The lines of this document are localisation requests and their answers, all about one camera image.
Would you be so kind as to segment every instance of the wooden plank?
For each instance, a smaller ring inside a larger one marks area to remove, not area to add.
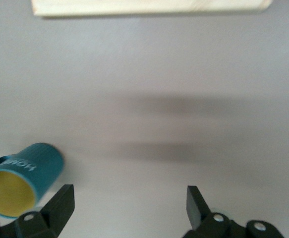
[[[265,10],[273,0],[32,0],[36,16],[243,12]]]

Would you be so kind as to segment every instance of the silver bolt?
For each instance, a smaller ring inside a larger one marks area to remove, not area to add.
[[[219,214],[214,215],[214,219],[217,222],[223,222],[224,221],[224,218],[222,217],[222,215],[219,215]]]
[[[260,223],[260,222],[256,222],[255,224],[254,224],[254,227],[256,228],[256,229],[258,229],[259,231],[262,231],[262,232],[264,232],[264,231],[266,231],[266,227],[265,227],[265,225],[263,225],[262,223]]]
[[[34,218],[34,215],[33,214],[29,214],[29,215],[26,215],[25,217],[24,217],[24,220],[25,221],[30,221],[30,220],[32,220]]]

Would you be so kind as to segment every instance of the mug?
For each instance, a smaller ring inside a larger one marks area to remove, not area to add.
[[[46,143],[0,158],[0,215],[15,218],[33,208],[60,175],[61,153]]]

